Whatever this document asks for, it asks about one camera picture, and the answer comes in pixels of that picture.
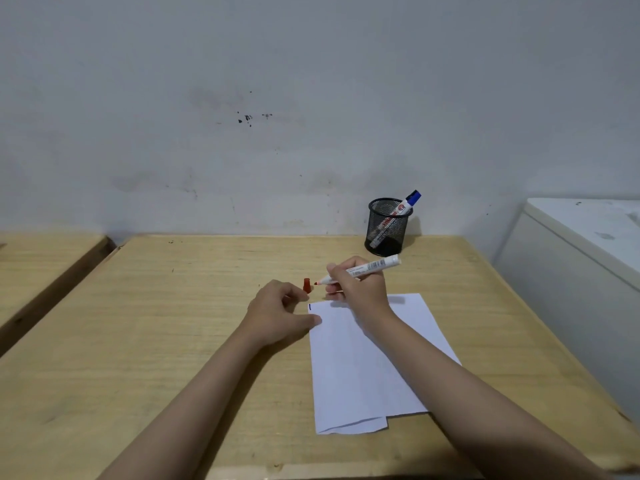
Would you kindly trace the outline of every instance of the wood grain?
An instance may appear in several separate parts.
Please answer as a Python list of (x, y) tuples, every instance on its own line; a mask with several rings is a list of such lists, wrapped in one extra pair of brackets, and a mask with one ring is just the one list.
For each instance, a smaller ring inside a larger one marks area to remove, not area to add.
[(0, 242), (0, 356), (115, 248), (87, 233), (0, 233)]
[[(0, 360), (0, 477), (94, 478), (220, 346), (260, 286), (301, 286), (356, 253), (369, 256), (361, 237), (133, 238)], [(633, 425), (464, 239), (408, 239), (403, 265), (385, 275), (389, 293), (421, 293), (469, 370), (604, 467), (640, 462)], [(304, 337), (256, 357), (199, 477), (472, 472), (428, 415), (369, 435), (316, 435)]]

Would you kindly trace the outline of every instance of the white wall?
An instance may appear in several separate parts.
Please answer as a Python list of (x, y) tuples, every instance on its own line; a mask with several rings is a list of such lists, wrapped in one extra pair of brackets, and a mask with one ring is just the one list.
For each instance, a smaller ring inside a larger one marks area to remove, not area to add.
[(492, 256), (525, 196), (640, 197), (639, 20), (640, 0), (0, 0), (0, 228), (364, 233), (368, 201), (418, 188), (412, 231)]

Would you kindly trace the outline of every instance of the wire mesh cup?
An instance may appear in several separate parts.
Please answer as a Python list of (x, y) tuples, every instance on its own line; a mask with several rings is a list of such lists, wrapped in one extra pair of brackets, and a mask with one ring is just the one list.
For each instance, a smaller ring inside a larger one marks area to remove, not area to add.
[(396, 198), (377, 198), (369, 202), (369, 224), (364, 247), (378, 256), (400, 254), (404, 233), (411, 209), (403, 216), (392, 216), (391, 213), (402, 202)]

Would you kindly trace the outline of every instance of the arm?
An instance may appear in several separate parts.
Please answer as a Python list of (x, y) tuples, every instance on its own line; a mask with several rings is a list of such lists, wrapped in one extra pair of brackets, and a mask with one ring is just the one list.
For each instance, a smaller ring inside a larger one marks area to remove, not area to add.
[(362, 281), (327, 266), (339, 284), (327, 298), (346, 299), (359, 325), (396, 366), (459, 451), (487, 478), (608, 479), (580, 451), (507, 397), (447, 357), (391, 311), (382, 273)]
[(293, 315), (284, 308), (307, 299), (291, 283), (272, 281), (262, 288), (236, 331), (99, 479), (190, 478), (249, 361), (262, 347), (319, 323), (316, 315)]

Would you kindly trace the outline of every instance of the forearm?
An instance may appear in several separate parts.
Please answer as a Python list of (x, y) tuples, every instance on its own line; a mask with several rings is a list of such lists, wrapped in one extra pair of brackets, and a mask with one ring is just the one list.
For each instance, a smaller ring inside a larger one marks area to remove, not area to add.
[[(546, 478), (571, 478), (573, 474), (609, 478), (562, 437), (395, 315), (371, 323), (373, 340), (434, 414), (450, 441), (485, 475), (517, 472), (520, 478), (541, 473)], [(530, 463), (528, 471), (524, 463)], [(550, 475), (549, 468), (556, 469), (555, 473)]]
[(100, 480), (188, 478), (258, 349), (243, 330), (231, 334), (180, 394), (110, 464)]

